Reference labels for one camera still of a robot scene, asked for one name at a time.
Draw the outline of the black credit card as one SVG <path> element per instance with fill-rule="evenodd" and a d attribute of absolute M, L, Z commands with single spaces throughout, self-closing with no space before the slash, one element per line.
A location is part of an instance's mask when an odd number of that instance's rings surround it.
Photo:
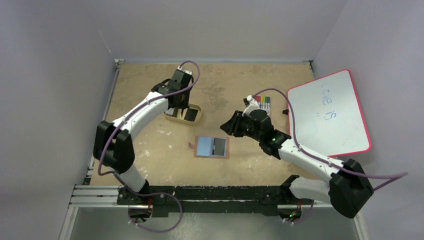
<path fill-rule="evenodd" d="M 196 120 L 196 117 L 199 113 L 198 109 L 195 108 L 188 108 L 185 112 L 184 120 L 189 122 L 194 122 Z"/>
<path fill-rule="evenodd" d="M 215 137 L 213 139 L 212 155 L 214 157 L 225 157 L 227 155 L 227 139 Z"/>

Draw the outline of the pink leather card holder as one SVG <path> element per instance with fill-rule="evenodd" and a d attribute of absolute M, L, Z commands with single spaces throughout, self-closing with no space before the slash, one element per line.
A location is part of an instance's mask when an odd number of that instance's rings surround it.
<path fill-rule="evenodd" d="M 226 139 L 225 157 L 212 155 L 214 138 Z M 230 140 L 228 137 L 196 136 L 194 142 L 189 142 L 188 146 L 193 150 L 195 158 L 228 159 L 230 157 Z"/>

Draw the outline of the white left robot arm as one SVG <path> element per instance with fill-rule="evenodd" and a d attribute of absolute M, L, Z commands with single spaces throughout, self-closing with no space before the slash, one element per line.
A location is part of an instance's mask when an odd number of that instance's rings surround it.
<path fill-rule="evenodd" d="M 100 176 L 113 174 L 127 188 L 138 205 L 149 199 L 149 183 L 137 170 L 133 141 L 156 117 L 169 109 L 186 109 L 190 91 L 199 80 L 188 70 L 177 68 L 172 77 L 156 84 L 129 112 L 112 122 L 101 121 L 96 128 L 93 157 L 99 161 Z"/>

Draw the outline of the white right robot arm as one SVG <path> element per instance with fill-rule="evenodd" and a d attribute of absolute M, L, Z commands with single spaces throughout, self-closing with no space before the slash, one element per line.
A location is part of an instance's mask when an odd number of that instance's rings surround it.
<path fill-rule="evenodd" d="M 236 110 L 220 126 L 227 135 L 249 137 L 258 142 L 269 156 L 284 160 L 319 177 L 318 180 L 296 177 L 281 189 L 280 196 L 288 204 L 298 199 L 310 199 L 333 206 L 344 217 L 353 219 L 374 194 L 374 188 L 365 176 L 362 166 L 355 160 L 343 162 L 297 146 L 294 137 L 274 128 L 268 113 L 261 109 L 251 96 L 244 98 L 246 108 Z"/>

